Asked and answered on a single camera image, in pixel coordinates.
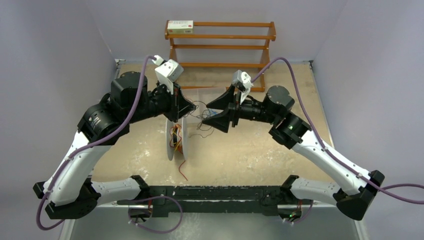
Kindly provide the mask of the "white plastic cable spool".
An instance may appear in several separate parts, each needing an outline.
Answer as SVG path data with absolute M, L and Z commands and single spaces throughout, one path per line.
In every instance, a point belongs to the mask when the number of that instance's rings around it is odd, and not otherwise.
M 183 117 L 180 122 L 166 120 L 165 146 L 167 157 L 172 161 L 176 152 L 182 154 L 185 161 L 188 160 L 188 130 L 187 118 Z

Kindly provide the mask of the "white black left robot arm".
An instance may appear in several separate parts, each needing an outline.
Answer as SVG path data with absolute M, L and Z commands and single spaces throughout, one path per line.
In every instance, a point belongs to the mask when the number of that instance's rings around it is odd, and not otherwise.
M 79 219 L 95 207 L 114 201 L 149 199 L 150 188 L 141 176 L 120 181 L 92 181 L 92 171 L 100 158 L 130 131 L 130 124 L 165 116 L 177 122 L 195 106 L 182 94 L 178 73 L 157 74 L 152 91 L 148 79 L 128 71 L 114 79 L 110 91 L 99 103 L 89 107 L 77 125 L 77 131 L 60 167 L 47 181 L 37 182 L 33 190 L 41 199 L 41 210 L 52 220 Z

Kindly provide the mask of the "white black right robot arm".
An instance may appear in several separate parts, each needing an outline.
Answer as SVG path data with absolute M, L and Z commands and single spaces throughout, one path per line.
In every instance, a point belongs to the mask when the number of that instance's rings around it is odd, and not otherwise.
M 281 185 L 282 200 L 288 204 L 296 200 L 319 201 L 336 206 L 353 220 L 362 220 L 385 176 L 378 170 L 359 167 L 325 143 L 292 112 L 294 104 L 289 91 L 280 85 L 270 87 L 262 101 L 246 92 L 236 92 L 231 86 L 206 105 L 218 114 L 202 123 L 224 133 L 241 119 L 271 124 L 269 134 L 274 141 L 304 156 L 332 178 L 332 182 L 322 182 L 291 175 Z

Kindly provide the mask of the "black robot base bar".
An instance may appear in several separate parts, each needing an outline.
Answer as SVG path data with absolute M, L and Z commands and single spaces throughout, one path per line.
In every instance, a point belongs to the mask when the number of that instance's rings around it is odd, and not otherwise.
M 145 205 L 155 218 L 170 213 L 262 214 L 285 220 L 299 219 L 309 200 L 294 197 L 286 185 L 177 186 L 141 185 L 134 200 L 122 204 Z

